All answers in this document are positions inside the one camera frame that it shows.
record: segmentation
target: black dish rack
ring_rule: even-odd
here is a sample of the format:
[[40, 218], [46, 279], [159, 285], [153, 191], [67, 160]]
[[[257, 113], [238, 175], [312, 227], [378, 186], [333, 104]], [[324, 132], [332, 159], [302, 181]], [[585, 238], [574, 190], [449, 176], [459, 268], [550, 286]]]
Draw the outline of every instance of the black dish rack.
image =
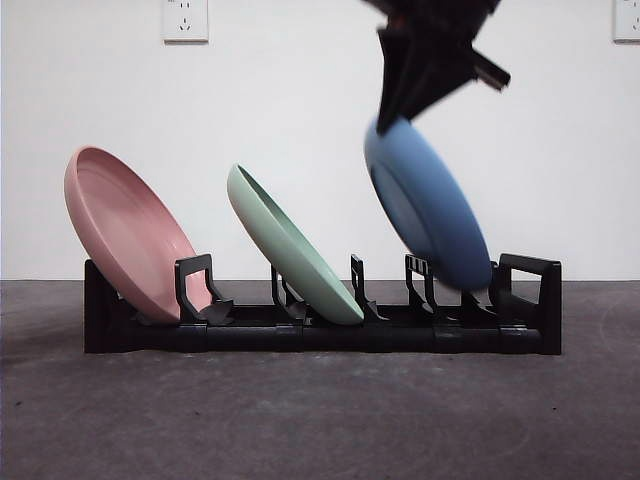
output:
[[[494, 352], [561, 353], [561, 264], [503, 254], [493, 265], [489, 305], [468, 292], [459, 305], [439, 305], [429, 263], [405, 257], [408, 301], [378, 305], [365, 292], [364, 264], [351, 256], [351, 281], [364, 322], [342, 326], [320, 317], [271, 268], [269, 305], [236, 305], [214, 284], [211, 255], [180, 259], [175, 264], [178, 325], [150, 325], [109, 284], [91, 260], [85, 262], [84, 350], [86, 353], [155, 349], [205, 351], [360, 351], [360, 352]], [[512, 270], [539, 275], [537, 303], [512, 292]], [[206, 272], [212, 303], [197, 311], [186, 294], [186, 277]], [[421, 295], [414, 274], [423, 277]]]

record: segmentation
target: pink plate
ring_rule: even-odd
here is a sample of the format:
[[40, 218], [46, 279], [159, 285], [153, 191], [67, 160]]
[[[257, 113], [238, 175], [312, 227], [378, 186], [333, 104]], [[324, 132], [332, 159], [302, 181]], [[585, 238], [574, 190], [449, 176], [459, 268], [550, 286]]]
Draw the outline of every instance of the pink plate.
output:
[[[175, 219], [129, 167], [95, 147], [67, 167], [64, 195], [82, 245], [113, 287], [149, 320], [178, 323], [174, 265], [195, 255]], [[204, 273], [187, 278], [191, 303], [211, 303]]]

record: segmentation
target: green plate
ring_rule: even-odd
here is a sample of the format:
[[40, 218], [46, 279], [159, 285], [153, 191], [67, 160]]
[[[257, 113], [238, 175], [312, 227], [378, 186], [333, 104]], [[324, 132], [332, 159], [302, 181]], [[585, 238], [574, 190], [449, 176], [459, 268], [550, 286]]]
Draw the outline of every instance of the green plate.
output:
[[260, 251], [315, 311], [341, 325], [363, 321], [362, 309], [331, 267], [240, 165], [229, 172], [227, 193]]

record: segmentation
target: gray floor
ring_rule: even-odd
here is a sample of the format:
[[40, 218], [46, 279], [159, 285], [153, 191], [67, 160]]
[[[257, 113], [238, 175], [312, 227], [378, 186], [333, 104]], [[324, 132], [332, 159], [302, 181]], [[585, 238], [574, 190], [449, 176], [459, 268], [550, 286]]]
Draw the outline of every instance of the gray floor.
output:
[[2, 478], [640, 478], [640, 282], [565, 284], [564, 332], [561, 357], [84, 355], [81, 283], [4, 282]]

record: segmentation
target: wall socket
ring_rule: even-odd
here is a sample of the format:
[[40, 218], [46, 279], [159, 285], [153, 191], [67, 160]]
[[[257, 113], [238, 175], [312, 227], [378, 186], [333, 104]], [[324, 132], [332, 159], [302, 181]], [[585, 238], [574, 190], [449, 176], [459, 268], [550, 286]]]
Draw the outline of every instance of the wall socket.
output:
[[640, 43], [640, 0], [614, 0], [613, 41]]
[[163, 0], [165, 43], [209, 41], [209, 0]]

